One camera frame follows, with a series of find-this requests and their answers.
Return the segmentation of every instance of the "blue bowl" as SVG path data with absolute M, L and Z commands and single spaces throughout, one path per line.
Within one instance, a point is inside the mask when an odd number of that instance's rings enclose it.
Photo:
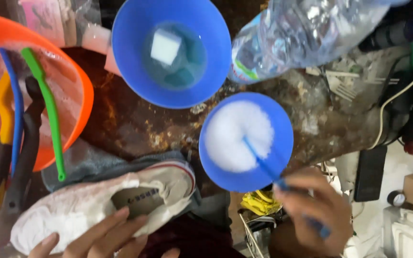
M 201 36 L 207 67 L 197 84 L 173 91 L 158 85 L 142 65 L 147 34 L 162 22 L 177 22 Z M 232 43 L 226 22 L 209 0 L 128 0 L 112 28 L 112 49 L 125 82 L 148 102 L 172 109 L 190 108 L 209 99 L 230 69 Z
M 278 177 L 290 161 L 294 145 L 294 135 L 288 114 L 286 114 L 280 104 L 270 97 L 259 93 L 244 92 L 235 94 L 223 100 L 211 111 L 200 132 L 199 153 L 202 166 L 210 179 L 221 188 L 245 193 L 264 188 L 272 183 L 272 178 L 259 166 L 243 173 L 225 171 L 216 166 L 210 159 L 205 147 L 205 131 L 210 120 L 220 108 L 235 101 L 253 102 L 268 114 L 272 127 L 275 130 L 275 136 L 270 154 L 264 162 Z

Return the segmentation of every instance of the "plastic water bottle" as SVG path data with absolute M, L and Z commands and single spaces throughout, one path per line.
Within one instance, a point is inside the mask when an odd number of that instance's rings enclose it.
M 232 43 L 228 78 L 253 84 L 347 53 L 391 5 L 410 0 L 271 0 Z

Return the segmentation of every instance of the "dark red cloth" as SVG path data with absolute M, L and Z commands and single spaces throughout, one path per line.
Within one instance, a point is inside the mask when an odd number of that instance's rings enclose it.
M 166 251 L 178 248 L 179 258 L 228 257 L 244 258 L 232 247 L 232 235 L 203 220 L 187 215 L 168 222 L 149 235 L 139 258 L 159 258 Z

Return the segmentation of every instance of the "finger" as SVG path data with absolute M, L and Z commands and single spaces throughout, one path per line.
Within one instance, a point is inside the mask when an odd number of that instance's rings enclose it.
M 291 217 L 305 216 L 318 220 L 327 226 L 333 224 L 335 217 L 333 208 L 309 195 L 285 192 L 279 201 Z
M 132 239 L 119 250 L 118 258 L 137 258 L 145 248 L 148 241 L 147 235 Z
M 181 254 L 181 250 L 178 248 L 172 248 L 163 253 L 163 255 L 160 258 L 178 258 L 179 255 Z
M 46 237 L 41 243 L 34 247 L 34 249 L 28 255 L 28 258 L 47 258 L 50 252 L 60 241 L 58 233 L 52 233 Z
M 108 258 L 133 239 L 133 235 L 146 224 L 147 216 L 129 220 L 109 231 L 104 238 L 95 242 L 87 258 Z
M 308 167 L 298 173 L 285 177 L 290 187 L 313 189 L 333 204 L 342 202 L 342 197 L 328 183 L 321 171 L 316 167 Z
M 96 240 L 102 238 L 111 229 L 127 220 L 128 216 L 129 208 L 124 207 L 115 214 L 106 217 L 100 223 L 90 228 L 82 236 L 71 242 L 66 247 L 63 258 L 82 258 L 87 256 L 87 253 Z
M 325 243 L 318 232 L 307 223 L 307 218 L 295 216 L 292 220 L 298 242 L 313 251 L 324 253 Z

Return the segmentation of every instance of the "shoe insole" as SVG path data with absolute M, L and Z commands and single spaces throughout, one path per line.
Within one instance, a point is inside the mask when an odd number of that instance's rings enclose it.
M 165 204 L 159 195 L 159 189 L 148 187 L 123 189 L 115 193 L 111 200 L 117 210 L 124 206 L 129 207 L 129 219 L 148 215 L 157 207 Z

